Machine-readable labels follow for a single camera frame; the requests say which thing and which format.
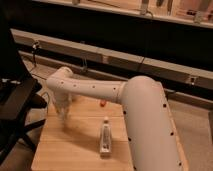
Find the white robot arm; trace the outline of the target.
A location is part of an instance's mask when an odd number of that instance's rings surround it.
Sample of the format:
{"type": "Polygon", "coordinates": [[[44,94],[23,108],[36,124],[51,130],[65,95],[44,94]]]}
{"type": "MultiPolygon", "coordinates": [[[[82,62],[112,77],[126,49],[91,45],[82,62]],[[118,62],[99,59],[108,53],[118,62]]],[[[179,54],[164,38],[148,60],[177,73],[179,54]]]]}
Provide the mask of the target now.
{"type": "Polygon", "coordinates": [[[71,93],[122,106],[133,166],[136,171],[183,171],[176,131],[162,84],[147,76],[127,81],[80,80],[62,67],[46,80],[58,109],[71,93]]]}

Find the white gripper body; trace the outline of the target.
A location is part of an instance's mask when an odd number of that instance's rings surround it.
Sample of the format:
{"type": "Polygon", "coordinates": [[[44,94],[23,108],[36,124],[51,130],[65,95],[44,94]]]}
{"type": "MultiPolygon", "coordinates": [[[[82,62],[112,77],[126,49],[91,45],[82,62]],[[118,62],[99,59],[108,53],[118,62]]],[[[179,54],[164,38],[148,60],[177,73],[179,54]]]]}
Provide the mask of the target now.
{"type": "Polygon", "coordinates": [[[72,99],[68,93],[54,92],[53,95],[53,104],[56,112],[62,120],[65,120],[67,118],[72,99]]]}

